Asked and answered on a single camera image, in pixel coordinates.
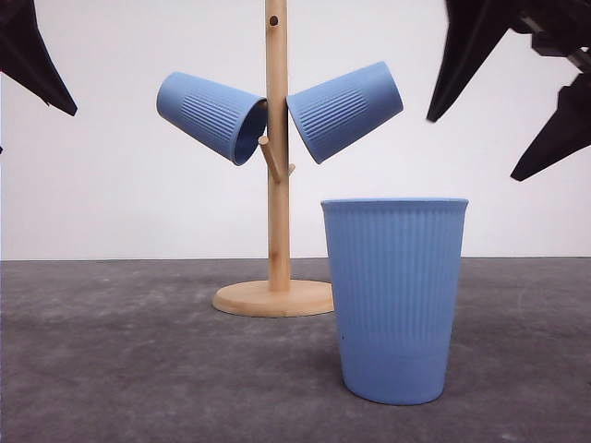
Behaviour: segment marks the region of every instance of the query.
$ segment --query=white backdrop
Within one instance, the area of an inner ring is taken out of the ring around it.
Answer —
[[[264,95],[262,0],[37,1],[75,118],[3,79],[4,259],[266,257],[266,172],[155,111],[180,70]],[[510,32],[453,108],[425,120],[443,0],[292,0],[290,89],[379,60],[405,110],[321,166],[291,124],[292,250],[326,255],[324,198],[470,199],[465,256],[591,255],[591,148],[524,183],[509,174],[576,71]]]

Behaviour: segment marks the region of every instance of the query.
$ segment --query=wooden mug stand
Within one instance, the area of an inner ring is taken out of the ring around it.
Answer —
[[[220,289],[213,306],[250,317],[297,317],[331,312],[332,287],[323,281],[291,280],[287,138],[287,0],[265,0],[267,45],[267,136],[259,138],[268,167],[269,280]]]

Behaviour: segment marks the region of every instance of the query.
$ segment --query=black object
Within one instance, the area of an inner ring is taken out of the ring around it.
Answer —
[[[45,103],[76,113],[37,28],[33,0],[0,0],[0,70]]]
[[[567,57],[591,73],[591,0],[446,0],[450,26],[427,119],[436,122],[509,29],[532,34],[544,56]],[[591,81],[579,76],[561,90],[556,113],[512,173],[525,180],[591,144]]]

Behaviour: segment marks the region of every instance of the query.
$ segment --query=blue cup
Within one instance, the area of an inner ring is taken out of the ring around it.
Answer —
[[[318,164],[403,110],[384,62],[290,95],[287,106]]]
[[[236,165],[254,153],[267,125],[265,98],[180,72],[168,76],[160,87],[156,109]]]
[[[467,200],[322,202],[345,385],[389,404],[445,380]]]

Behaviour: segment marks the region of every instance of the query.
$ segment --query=wooden base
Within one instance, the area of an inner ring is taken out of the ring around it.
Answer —
[[[288,291],[270,291],[268,281],[247,281],[220,289],[213,307],[239,316],[300,317],[334,310],[332,286],[323,281],[291,280]]]

